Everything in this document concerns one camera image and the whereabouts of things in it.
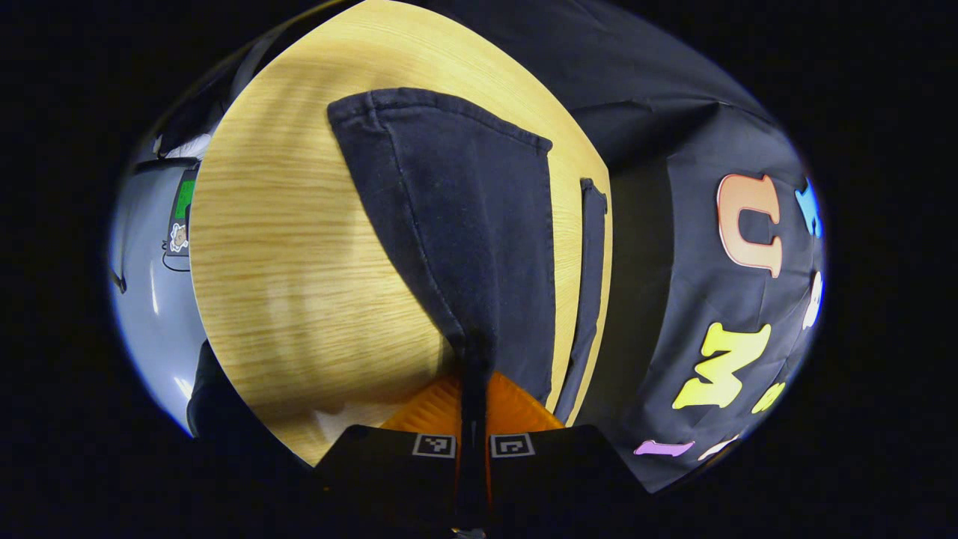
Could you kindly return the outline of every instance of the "green sticker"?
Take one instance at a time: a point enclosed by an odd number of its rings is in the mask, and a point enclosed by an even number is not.
[[[193,202],[193,188],[196,180],[184,181],[180,184],[180,193],[176,197],[176,213],[173,215],[176,219],[186,219],[186,207]]]

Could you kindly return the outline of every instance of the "wood grain surface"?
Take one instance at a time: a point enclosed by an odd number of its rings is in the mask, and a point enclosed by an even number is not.
[[[557,310],[549,410],[575,330],[580,178],[591,177],[609,194],[603,161],[559,101],[505,53],[436,13],[368,0],[267,65],[228,110],[201,167],[191,214],[192,276],[227,377],[266,427],[312,464],[347,426],[380,425],[452,359],[380,245],[326,115],[339,98],[398,86],[462,97],[554,143],[548,158]],[[611,204],[605,230],[599,333],[579,404],[602,338]]]

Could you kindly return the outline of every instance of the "wooden table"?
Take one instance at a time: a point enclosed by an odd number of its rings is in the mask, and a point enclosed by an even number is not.
[[[191,268],[203,325],[226,375],[266,427],[312,464],[347,426],[380,425],[452,359],[386,257],[326,115],[339,98],[398,86],[460,96],[554,143],[549,410],[575,330],[580,178],[610,194],[603,161],[559,101],[494,45],[434,12],[368,0],[267,65],[226,113],[201,167]],[[570,424],[602,339],[611,204],[606,219],[599,332]]]

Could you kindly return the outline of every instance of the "black background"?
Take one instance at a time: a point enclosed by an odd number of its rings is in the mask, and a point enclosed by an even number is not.
[[[5,132],[23,145],[8,160],[26,166],[4,182],[14,536],[260,536],[285,519],[294,494],[218,464],[138,386],[98,256],[137,137],[214,63],[311,6],[0,8]],[[635,535],[953,534],[949,3],[632,7],[789,129],[826,206],[830,258],[819,341],[787,398],[715,469],[637,507]]]

